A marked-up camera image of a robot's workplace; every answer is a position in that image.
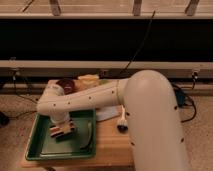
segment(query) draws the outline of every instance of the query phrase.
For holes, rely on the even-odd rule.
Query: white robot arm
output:
[[[124,105],[137,171],[188,171],[188,159],[174,91],[155,71],[140,71],[129,79],[63,95],[50,85],[37,111],[55,124],[69,121],[69,111]]]

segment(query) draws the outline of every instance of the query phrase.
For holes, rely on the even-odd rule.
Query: food item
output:
[[[64,94],[71,94],[75,92],[75,82],[70,78],[62,78],[56,82],[64,89]]]

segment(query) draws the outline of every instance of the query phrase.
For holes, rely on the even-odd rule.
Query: wire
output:
[[[180,88],[181,88],[181,89],[191,89],[191,90],[193,90],[193,89],[195,88],[195,84],[196,84],[196,79],[193,78],[193,79],[192,79],[192,86],[191,86],[191,87],[185,86],[185,87],[180,87]]]
[[[191,105],[186,104],[186,106],[192,106],[193,109],[194,109],[194,113],[193,113],[191,118],[182,120],[181,121],[182,123],[189,122],[189,121],[193,120],[196,117],[196,115],[197,115],[197,108],[196,108],[196,105],[194,103],[194,100],[192,100],[188,95],[186,97],[188,98],[187,100],[191,103]]]
[[[143,49],[145,43],[146,43],[146,40],[149,36],[149,33],[150,33],[150,30],[151,30],[151,26],[152,26],[152,20],[155,16],[155,11],[153,11],[152,13],[152,16],[149,20],[149,24],[147,26],[147,29],[146,29],[146,33],[145,33],[145,36],[143,38],[143,41],[141,42],[141,44],[139,45],[138,49],[136,50],[134,56],[132,57],[132,59],[128,62],[128,64],[125,66],[125,68],[123,68],[119,73],[118,75],[115,77],[115,78],[119,78],[121,76],[121,74],[123,74],[127,69],[128,67],[130,66],[130,64],[135,60],[135,58],[137,57],[137,55],[140,53],[140,51]]]
[[[173,86],[174,89],[178,89],[178,90],[180,90],[180,91],[183,92],[182,88],[179,87],[178,85],[172,83],[172,86]],[[189,121],[193,120],[193,119],[196,117],[196,115],[197,115],[197,107],[196,107],[196,105],[195,105],[194,100],[193,100],[188,94],[186,94],[185,92],[183,92],[183,94],[184,94],[185,97],[186,97],[186,100],[185,100],[185,101],[190,102],[190,104],[184,103],[184,106],[192,106],[193,109],[194,109],[194,113],[193,113],[193,115],[192,115],[191,118],[184,119],[184,120],[181,121],[182,123],[185,123],[185,122],[189,122]]]
[[[16,120],[16,119],[19,119],[21,116],[23,115],[27,115],[27,114],[33,114],[35,113],[36,111],[26,111],[26,112],[22,112],[22,113],[19,113],[18,115],[16,116],[7,116],[9,119],[12,119],[12,120]]]
[[[16,76],[15,76],[15,73],[13,74],[13,87],[14,87],[14,92],[15,92],[15,94],[16,94],[18,97],[21,97],[21,98],[23,98],[23,99],[29,100],[29,101],[31,101],[31,102],[37,104],[37,102],[34,101],[33,99],[27,98],[27,97],[24,97],[24,96],[18,94],[17,88],[16,88]]]

